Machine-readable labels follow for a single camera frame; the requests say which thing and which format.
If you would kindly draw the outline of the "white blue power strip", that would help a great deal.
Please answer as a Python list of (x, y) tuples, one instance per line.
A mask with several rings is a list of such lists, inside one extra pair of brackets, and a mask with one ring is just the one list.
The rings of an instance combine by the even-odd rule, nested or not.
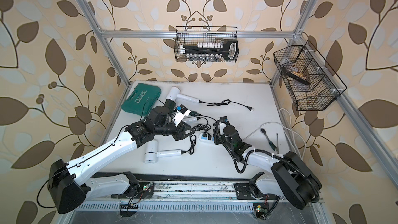
[(200, 133), (199, 141), (204, 143), (204, 144), (212, 144), (212, 145), (215, 144), (214, 143), (214, 137), (211, 134), (207, 133), (207, 132)]

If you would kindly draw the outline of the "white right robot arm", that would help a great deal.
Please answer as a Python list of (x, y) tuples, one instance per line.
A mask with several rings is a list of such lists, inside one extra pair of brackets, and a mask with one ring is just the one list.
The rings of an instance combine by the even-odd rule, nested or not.
[(280, 155), (256, 149), (240, 138), (235, 126), (220, 121), (215, 124), (214, 136), (215, 143), (223, 145), (239, 174), (244, 173), (247, 166), (272, 173), (272, 179), (266, 179), (263, 174), (253, 178), (255, 192), (285, 197), (298, 209), (320, 200), (320, 180), (296, 153), (289, 151)]

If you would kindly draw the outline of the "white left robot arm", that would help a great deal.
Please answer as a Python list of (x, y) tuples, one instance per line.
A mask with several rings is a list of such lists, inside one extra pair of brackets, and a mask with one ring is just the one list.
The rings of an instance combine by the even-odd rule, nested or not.
[(101, 186), (86, 186), (86, 182), (99, 170), (142, 145), (156, 135), (172, 136), (181, 141), (195, 131), (183, 119), (189, 116), (177, 111), (172, 114), (156, 113), (155, 110), (144, 119), (122, 127), (116, 138), (90, 153), (64, 162), (62, 159), (50, 167), (48, 180), (44, 183), (59, 214), (66, 214), (79, 207), (87, 196), (104, 191)]

